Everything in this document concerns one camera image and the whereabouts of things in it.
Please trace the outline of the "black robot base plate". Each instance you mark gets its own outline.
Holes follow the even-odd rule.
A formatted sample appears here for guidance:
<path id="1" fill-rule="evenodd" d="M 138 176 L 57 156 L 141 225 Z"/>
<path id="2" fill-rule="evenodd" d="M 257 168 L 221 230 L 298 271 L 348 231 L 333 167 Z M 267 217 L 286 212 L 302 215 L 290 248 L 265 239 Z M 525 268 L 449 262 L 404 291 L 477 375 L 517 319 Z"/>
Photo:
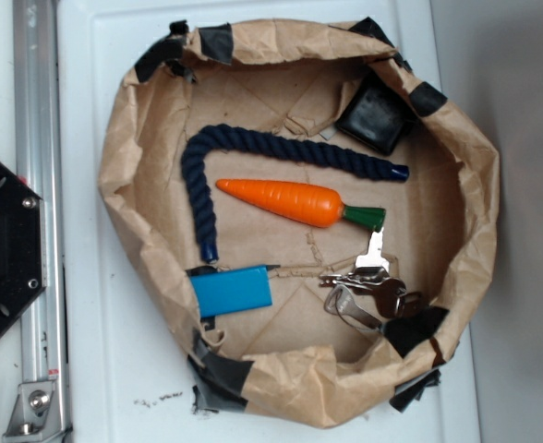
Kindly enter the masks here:
<path id="1" fill-rule="evenodd" d="M 45 287 L 42 200 L 0 162 L 0 338 Z"/>

